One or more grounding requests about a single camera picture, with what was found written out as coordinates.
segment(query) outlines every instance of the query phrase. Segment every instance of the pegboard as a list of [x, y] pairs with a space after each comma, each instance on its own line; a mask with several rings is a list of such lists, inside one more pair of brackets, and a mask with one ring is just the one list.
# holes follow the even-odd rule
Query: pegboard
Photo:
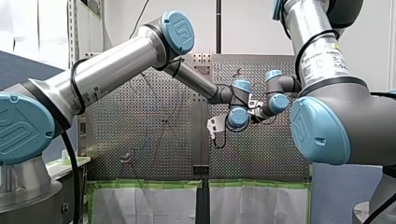
[[[261, 100], [265, 72], [294, 71], [291, 56], [196, 54], [186, 63], [208, 66], [216, 83], [248, 79]], [[208, 114], [224, 114], [228, 106], [198, 102], [194, 91], [163, 72], [150, 68], [143, 74], [88, 108], [89, 179], [193, 179], [193, 165], [209, 165], [210, 178], [307, 181], [308, 162], [292, 142], [289, 111], [272, 124], [268, 120], [227, 133], [226, 147], [216, 149], [206, 121]], [[221, 133], [218, 138], [222, 143]]]
[[87, 113], [89, 179], [191, 179], [191, 91], [152, 68]]
[[[264, 74], [273, 69], [294, 74], [292, 56], [212, 55], [212, 79], [230, 84], [249, 80], [253, 99], [265, 102]], [[227, 105], [211, 106], [211, 116], [226, 114]], [[290, 131], [290, 110], [263, 124], [250, 125], [241, 133], [226, 134], [226, 147], [209, 151], [210, 178], [253, 178], [281, 181], [309, 181], [309, 163], [294, 146]], [[217, 134], [222, 145], [224, 134]]]

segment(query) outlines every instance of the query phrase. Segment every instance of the gray wall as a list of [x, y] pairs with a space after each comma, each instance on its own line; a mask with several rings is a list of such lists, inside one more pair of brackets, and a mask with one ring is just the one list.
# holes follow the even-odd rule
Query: gray wall
[[[59, 74], [60, 72], [62, 72], [61, 69], [0, 51], [0, 90], [6, 89], [16, 83], [23, 82], [26, 78], [45, 80]], [[67, 133], [69, 134], [74, 149], [76, 149], [76, 125], [74, 125]], [[65, 147], [62, 138], [55, 138], [49, 147], [43, 152], [44, 162], [54, 161], [61, 158], [61, 152], [63, 149], [65, 149]]]

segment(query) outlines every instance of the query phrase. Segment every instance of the black cable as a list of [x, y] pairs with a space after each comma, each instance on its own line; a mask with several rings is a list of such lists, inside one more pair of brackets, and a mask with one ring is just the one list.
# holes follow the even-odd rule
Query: black cable
[[370, 92], [373, 96], [383, 96], [392, 99], [396, 99], [396, 94], [390, 92]]
[[283, 26], [283, 31], [285, 31], [286, 36], [288, 37], [288, 39], [291, 39], [290, 33], [288, 31], [288, 27], [286, 27], [286, 22], [285, 22], [285, 15], [284, 13], [286, 12], [285, 10], [285, 4], [286, 1], [285, 0], [279, 0], [281, 1], [281, 7], [280, 7], [280, 23]]
[[148, 3], [149, 3], [149, 0], [146, 1], [145, 5], [143, 6], [142, 11], [140, 12], [139, 17], [137, 18], [136, 24], [134, 25], [134, 30], [133, 30], [132, 33], [129, 35], [129, 38], [130, 38], [130, 39], [131, 39], [131, 37], [134, 35], [134, 32], [136, 31], [137, 25], [139, 24], [140, 19], [142, 18], [143, 13], [145, 12], [146, 6], [148, 5]]
[[223, 142], [223, 145], [221, 145], [221, 147], [219, 147], [216, 142], [216, 138], [213, 139], [213, 145], [215, 146], [216, 149], [223, 149], [227, 145], [227, 118], [228, 118], [228, 115], [225, 117], [225, 121], [224, 121], [224, 142]]
[[85, 103], [84, 103], [84, 99], [82, 98], [81, 92], [79, 92], [77, 83], [76, 83], [76, 70], [77, 67], [87, 61], [88, 59], [81, 59], [76, 61], [73, 65], [72, 68], [70, 69], [70, 83], [71, 83], [71, 89], [73, 91], [73, 93], [77, 96], [78, 100], [79, 100], [79, 104], [81, 106], [81, 108], [78, 111], [78, 115], [82, 115], [85, 112]]
[[393, 203], [396, 202], [396, 193], [393, 194], [386, 202], [381, 204], [375, 211], [363, 222], [363, 224], [372, 223], [382, 212], [389, 208]]
[[300, 71], [299, 71], [300, 70], [300, 60], [303, 57], [304, 52], [306, 51], [306, 49], [308, 49], [308, 47], [312, 43], [317, 41], [322, 35], [326, 35], [326, 34], [334, 34], [335, 38], [337, 38], [337, 39], [340, 37], [340, 34], [337, 31], [335, 31], [335, 30], [325, 30], [325, 31], [322, 31], [322, 32], [320, 32], [320, 33], [318, 33], [316, 35], [312, 35], [311, 38], [309, 38], [308, 41], [306, 41], [303, 44], [303, 46], [300, 48], [300, 51], [298, 52], [297, 57], [296, 57], [296, 62], [294, 64], [297, 80], [301, 81]]
[[74, 195], [75, 195], [75, 207], [73, 215], [73, 224], [79, 223], [79, 208], [80, 208], [80, 196], [79, 196], [79, 176], [78, 176], [78, 164], [76, 159], [76, 154], [74, 152], [73, 146], [70, 142], [67, 132], [62, 133], [62, 139], [64, 140], [64, 145], [66, 146], [67, 153], [69, 154], [70, 163], [72, 164], [72, 174], [74, 182]]
[[178, 58], [178, 59], [174, 59], [173, 61], [168, 63], [168, 64], [171, 64], [171, 63], [177, 63], [177, 62], [178, 62], [177, 69], [174, 72], [174, 74], [172, 74], [172, 78], [177, 76], [178, 70], [180, 69], [181, 63], [184, 62], [184, 59], [183, 58]]

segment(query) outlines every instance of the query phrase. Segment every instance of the label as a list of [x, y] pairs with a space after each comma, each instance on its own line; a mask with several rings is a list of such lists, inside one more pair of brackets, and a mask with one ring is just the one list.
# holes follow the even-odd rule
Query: label
[[85, 105], [91, 105], [102, 98], [99, 87], [92, 88], [92, 92], [85, 92], [82, 95]]
[[347, 63], [338, 45], [316, 45], [315, 52], [307, 54], [301, 60], [305, 84], [329, 77], [350, 76]]

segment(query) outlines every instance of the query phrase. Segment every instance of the white paper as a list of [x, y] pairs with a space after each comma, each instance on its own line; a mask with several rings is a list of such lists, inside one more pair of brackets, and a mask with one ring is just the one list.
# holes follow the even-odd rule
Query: white paper
[[39, 0], [39, 61], [67, 69], [69, 62], [67, 0]]
[[306, 223], [307, 189], [211, 188], [212, 224]]
[[14, 36], [12, 34], [12, 14], [10, 0], [0, 0], [0, 50], [12, 53]]
[[92, 223], [195, 224], [196, 189], [97, 189]]

